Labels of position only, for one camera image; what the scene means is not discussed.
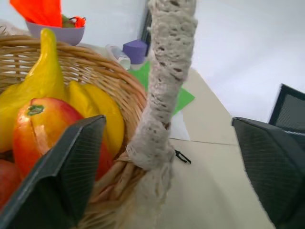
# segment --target green cloth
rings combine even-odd
[[[150,63],[146,62],[146,64],[144,64],[141,69],[133,71],[130,70],[129,73],[132,74],[134,77],[136,77],[145,87],[145,90],[147,91],[148,89],[148,74],[149,74],[149,70],[150,70]],[[194,96],[189,93],[187,90],[185,89],[181,89],[178,95],[178,101],[177,101],[177,106],[176,109],[174,111],[174,115],[181,111],[186,105],[188,105],[191,101],[194,100]]]

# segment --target basket handle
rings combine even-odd
[[[152,68],[148,102],[127,146],[135,165],[144,170],[171,162],[170,121],[178,93],[187,78],[194,46],[197,20],[196,0],[150,0],[152,14]]]

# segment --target purple bowl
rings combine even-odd
[[[40,39],[40,31],[43,28],[48,28],[55,33],[58,41],[66,42],[70,45],[78,45],[81,42],[85,32],[85,26],[80,28],[62,28],[47,25],[38,25],[28,21],[25,21],[25,23],[27,24],[31,35],[35,38]]]

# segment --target white table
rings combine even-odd
[[[274,229],[244,171],[231,116],[195,70],[184,88],[196,97],[183,109],[191,141],[172,143],[192,164],[175,160],[157,228]]]

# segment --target white wall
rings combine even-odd
[[[145,0],[61,0],[62,13],[68,17],[87,19],[82,42],[105,46],[123,45],[138,38],[143,21]],[[10,6],[9,0],[0,0],[0,18],[20,28],[24,20]]]
[[[305,92],[304,0],[198,0],[193,66],[233,116],[267,121],[279,85]]]

